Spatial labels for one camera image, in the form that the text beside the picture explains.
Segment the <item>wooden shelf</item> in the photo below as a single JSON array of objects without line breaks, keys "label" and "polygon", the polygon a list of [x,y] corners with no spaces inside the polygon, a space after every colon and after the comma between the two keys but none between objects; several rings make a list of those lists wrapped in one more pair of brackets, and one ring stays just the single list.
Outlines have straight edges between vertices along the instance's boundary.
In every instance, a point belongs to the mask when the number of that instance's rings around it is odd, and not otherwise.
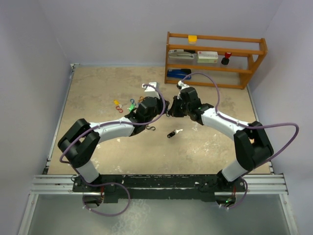
[{"label": "wooden shelf", "polygon": [[[264,38],[254,39],[254,38],[236,38],[236,37],[197,35],[198,39],[204,39],[204,40],[257,43],[259,46],[259,50],[251,50],[251,49],[240,49],[240,48],[202,47],[202,46],[194,46],[194,45],[169,44],[170,37],[186,38],[186,41],[187,41],[188,34],[179,34],[179,33],[170,33],[170,32],[167,33],[164,83],[177,83],[177,81],[170,80],[167,78],[167,70],[169,68],[225,71],[225,72],[239,73],[241,84],[240,85],[218,84],[219,87],[244,89],[268,52],[268,48],[267,48]],[[216,64],[198,63],[197,58],[193,60],[169,58],[168,51],[172,49],[195,50],[196,52],[197,51],[216,51],[221,56],[219,56],[218,62]],[[222,65],[221,59],[224,57],[225,52],[231,52],[232,57],[246,57],[246,60],[245,60],[246,64],[245,65],[231,64],[230,62],[226,66]],[[253,55],[258,56],[256,61],[253,60]],[[204,83],[204,82],[185,81],[185,83],[188,85],[213,86],[212,83]]]}]

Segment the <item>gray wall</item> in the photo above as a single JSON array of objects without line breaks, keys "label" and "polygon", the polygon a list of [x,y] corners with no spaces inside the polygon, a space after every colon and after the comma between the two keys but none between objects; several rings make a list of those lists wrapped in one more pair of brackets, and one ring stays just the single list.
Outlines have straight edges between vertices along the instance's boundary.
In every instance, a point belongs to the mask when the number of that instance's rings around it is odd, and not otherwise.
[{"label": "gray wall", "polygon": [[[250,83],[260,120],[264,124],[294,121],[298,138],[273,160],[283,172],[301,234],[312,234],[313,157],[313,1],[284,0],[264,37],[268,55]],[[268,130],[276,150],[294,128]]]},{"label": "gray wall", "polygon": [[39,0],[71,63],[165,60],[167,31],[261,37],[282,0]]},{"label": "gray wall", "polygon": [[42,173],[70,65],[36,0],[0,2],[0,228],[16,234]]}]

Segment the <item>yellow block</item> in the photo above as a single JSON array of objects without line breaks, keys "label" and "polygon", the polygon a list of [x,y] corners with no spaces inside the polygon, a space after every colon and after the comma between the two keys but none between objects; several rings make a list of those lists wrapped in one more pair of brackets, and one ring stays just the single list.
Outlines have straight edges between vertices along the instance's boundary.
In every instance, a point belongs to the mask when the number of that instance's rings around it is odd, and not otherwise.
[{"label": "yellow block", "polygon": [[196,44],[197,36],[196,35],[188,35],[188,43],[189,44]]}]

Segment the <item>dark blue tool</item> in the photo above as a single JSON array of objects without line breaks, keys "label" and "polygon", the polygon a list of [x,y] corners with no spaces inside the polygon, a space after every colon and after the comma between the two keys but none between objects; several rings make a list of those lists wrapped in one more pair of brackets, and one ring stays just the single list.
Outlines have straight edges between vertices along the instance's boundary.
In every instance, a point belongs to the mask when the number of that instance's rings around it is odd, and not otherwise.
[{"label": "dark blue tool", "polygon": [[186,75],[191,74],[190,69],[180,69],[180,70],[168,70],[167,76],[168,77],[174,77],[174,78],[184,78]]}]

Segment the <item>table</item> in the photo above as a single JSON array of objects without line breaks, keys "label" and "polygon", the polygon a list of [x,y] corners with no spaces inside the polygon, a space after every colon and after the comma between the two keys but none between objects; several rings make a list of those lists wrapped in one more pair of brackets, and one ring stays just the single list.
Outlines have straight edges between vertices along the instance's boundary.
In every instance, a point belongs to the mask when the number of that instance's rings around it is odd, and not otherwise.
[{"label": "table", "polygon": [[[141,85],[159,82],[166,100],[179,93],[174,84],[164,84],[164,67],[77,67],[68,93],[56,142],[80,118],[103,122],[128,113],[130,99],[144,95]],[[215,88],[195,86],[202,103],[216,104]],[[239,120],[255,120],[247,89],[220,88],[221,112]],[[124,112],[113,103],[118,100]],[[218,131],[197,124],[189,117],[164,115],[153,123],[155,131],[106,141],[97,146],[92,162],[101,174],[216,174],[235,159],[234,143]],[[171,139],[167,134],[183,129]],[[61,151],[53,148],[48,174],[73,174],[59,162]],[[268,164],[252,173],[269,174]]]}]

